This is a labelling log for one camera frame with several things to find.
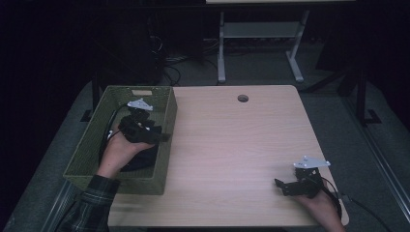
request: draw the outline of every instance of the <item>olive green basket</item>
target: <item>olive green basket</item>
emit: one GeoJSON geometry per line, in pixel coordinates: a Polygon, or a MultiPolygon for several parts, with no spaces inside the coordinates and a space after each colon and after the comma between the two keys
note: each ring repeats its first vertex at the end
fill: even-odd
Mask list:
{"type": "MultiPolygon", "coordinates": [[[[177,113],[177,102],[172,87],[108,86],[64,172],[67,180],[80,189],[86,189],[99,167],[99,151],[113,111],[127,102],[141,98],[154,107],[153,111],[149,111],[149,119],[156,122],[155,126],[162,127],[162,133],[171,136],[166,142],[160,143],[154,166],[132,172],[120,172],[117,175],[117,179],[121,181],[118,192],[163,194],[177,113]]],[[[116,115],[113,125],[118,124],[121,118],[129,114],[128,109],[123,107],[116,115]]]]}

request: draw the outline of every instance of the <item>plaid shirt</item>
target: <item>plaid shirt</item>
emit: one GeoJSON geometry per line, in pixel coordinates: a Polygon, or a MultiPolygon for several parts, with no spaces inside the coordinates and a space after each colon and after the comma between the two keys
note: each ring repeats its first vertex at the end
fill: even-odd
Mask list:
{"type": "Polygon", "coordinates": [[[57,231],[108,231],[109,210],[119,186],[119,181],[95,175],[57,231]]]}

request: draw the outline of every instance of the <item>wire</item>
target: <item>wire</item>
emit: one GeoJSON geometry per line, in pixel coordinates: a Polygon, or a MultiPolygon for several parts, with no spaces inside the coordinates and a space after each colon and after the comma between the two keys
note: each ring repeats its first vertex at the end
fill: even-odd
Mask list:
{"type": "Polygon", "coordinates": [[[324,178],[324,177],[322,177],[322,179],[325,180],[327,183],[329,183],[329,184],[331,185],[331,187],[333,188],[333,190],[334,190],[334,192],[335,192],[336,198],[339,199],[338,193],[337,193],[337,191],[336,191],[335,186],[334,186],[328,179],[326,179],[326,178],[324,178]]]}
{"type": "Polygon", "coordinates": [[[101,163],[101,161],[103,159],[103,151],[105,150],[105,147],[108,144],[109,138],[111,138],[113,136],[113,135],[111,135],[107,139],[109,130],[111,129],[112,124],[114,123],[114,120],[117,117],[118,112],[125,106],[127,106],[126,103],[120,105],[117,109],[113,110],[112,114],[111,114],[111,117],[109,118],[109,121],[105,126],[105,130],[104,130],[103,135],[102,135],[102,143],[101,143],[101,146],[100,146],[100,152],[99,152],[99,163],[101,163]]]}
{"type": "Polygon", "coordinates": [[[111,134],[111,135],[108,137],[107,142],[109,142],[109,140],[111,140],[111,138],[112,138],[115,134],[117,134],[118,132],[120,132],[120,130],[118,130],[118,131],[114,132],[113,134],[111,134]]]}
{"type": "Polygon", "coordinates": [[[348,196],[347,194],[342,193],[342,195],[347,196],[347,198],[349,199],[349,201],[355,203],[356,205],[360,206],[362,209],[364,209],[365,211],[367,211],[369,214],[371,214],[374,218],[377,219],[377,221],[379,221],[379,223],[386,229],[386,231],[392,232],[392,230],[389,228],[389,226],[383,221],[383,219],[381,217],[379,217],[378,215],[376,215],[371,209],[369,209],[368,207],[366,207],[364,204],[360,203],[359,201],[351,198],[350,196],[348,196]]]}
{"type": "Polygon", "coordinates": [[[338,217],[341,219],[342,210],[341,210],[341,206],[340,206],[340,202],[338,201],[338,198],[336,198],[336,197],[323,185],[323,183],[319,184],[319,183],[315,182],[314,180],[312,180],[310,177],[305,177],[305,178],[306,178],[307,180],[311,181],[312,183],[316,184],[317,187],[319,187],[323,192],[325,192],[325,193],[332,199],[332,201],[334,202],[334,205],[335,205],[335,207],[336,207],[336,209],[337,209],[338,217]]]}
{"type": "MultiPolygon", "coordinates": [[[[335,186],[334,186],[328,179],[326,179],[326,178],[324,178],[324,177],[322,177],[322,179],[325,180],[327,183],[329,183],[329,184],[332,186],[332,188],[334,189],[335,194],[336,194],[336,196],[337,196],[337,199],[338,199],[338,194],[337,194],[337,191],[336,191],[335,186]]],[[[376,219],[383,225],[383,227],[385,227],[385,229],[386,229],[387,231],[392,231],[392,230],[387,226],[387,224],[386,224],[378,215],[376,215],[374,212],[372,212],[368,207],[366,207],[366,206],[363,205],[362,203],[358,202],[357,200],[355,200],[355,199],[353,199],[353,198],[350,198],[348,195],[346,195],[346,196],[348,197],[348,199],[349,199],[351,202],[353,202],[353,203],[357,204],[358,206],[362,207],[364,210],[366,210],[368,213],[370,213],[372,216],[374,216],[374,218],[376,218],[376,219]]]]}
{"type": "Polygon", "coordinates": [[[161,38],[160,38],[160,37],[158,37],[158,36],[151,36],[151,39],[157,39],[157,40],[160,42],[160,47],[157,49],[157,51],[156,51],[156,52],[161,51],[162,46],[163,46],[163,42],[162,42],[161,38]]]}
{"type": "Polygon", "coordinates": [[[252,50],[256,49],[256,45],[250,44],[249,40],[236,40],[236,44],[226,44],[225,55],[226,56],[245,56],[252,53],[252,50]]]}
{"type": "Polygon", "coordinates": [[[105,46],[103,46],[101,43],[99,43],[96,39],[94,39],[93,37],[91,37],[91,40],[94,42],[94,44],[96,44],[97,46],[99,46],[102,50],[104,50],[108,55],[110,55],[111,57],[113,57],[114,59],[116,59],[118,62],[120,62],[122,65],[124,65],[124,67],[126,67],[127,69],[129,69],[131,72],[133,72],[134,74],[139,75],[139,73],[137,71],[135,71],[133,68],[131,68],[125,61],[123,61],[122,59],[120,59],[118,56],[116,56],[114,53],[112,53],[110,50],[108,50],[108,48],[106,48],[105,46]]]}
{"type": "Polygon", "coordinates": [[[169,62],[167,65],[176,65],[178,63],[187,61],[189,59],[190,59],[189,56],[180,56],[180,57],[169,57],[169,58],[166,58],[165,60],[169,62]]]}
{"type": "Polygon", "coordinates": [[[170,86],[180,85],[179,81],[181,80],[181,72],[178,69],[176,69],[174,67],[171,67],[171,66],[164,66],[164,68],[169,68],[169,69],[175,71],[178,74],[177,79],[174,80],[174,79],[172,79],[171,75],[166,70],[163,71],[163,75],[165,76],[165,78],[168,79],[169,85],[170,86]]]}
{"type": "Polygon", "coordinates": [[[216,64],[214,64],[212,61],[208,60],[208,59],[204,59],[204,61],[208,62],[209,64],[211,64],[216,70],[218,70],[218,67],[216,64]]]}

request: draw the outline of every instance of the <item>table surface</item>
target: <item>table surface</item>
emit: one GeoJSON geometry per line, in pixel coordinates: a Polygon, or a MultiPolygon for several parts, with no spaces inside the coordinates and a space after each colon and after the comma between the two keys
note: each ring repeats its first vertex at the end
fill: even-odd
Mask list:
{"type": "MultiPolygon", "coordinates": [[[[316,224],[274,182],[295,182],[293,163],[303,156],[324,159],[293,86],[174,91],[178,112],[165,193],[117,194],[110,226],[316,224]],[[239,95],[247,95],[249,101],[238,101],[239,95]]],[[[328,167],[319,170],[334,182],[328,167]]],[[[347,224],[342,208],[342,223],[347,224]]]]}

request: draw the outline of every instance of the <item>person's hand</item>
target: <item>person's hand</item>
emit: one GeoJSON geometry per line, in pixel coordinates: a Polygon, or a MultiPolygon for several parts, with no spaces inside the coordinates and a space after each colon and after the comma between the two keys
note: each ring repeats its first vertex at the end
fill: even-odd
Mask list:
{"type": "Polygon", "coordinates": [[[97,175],[113,179],[123,166],[139,152],[154,147],[155,144],[130,143],[115,127],[102,156],[97,175]]]}
{"type": "Polygon", "coordinates": [[[345,231],[331,197],[323,190],[320,190],[312,199],[304,195],[293,196],[293,198],[307,208],[310,215],[315,218],[326,231],[345,231]]]}

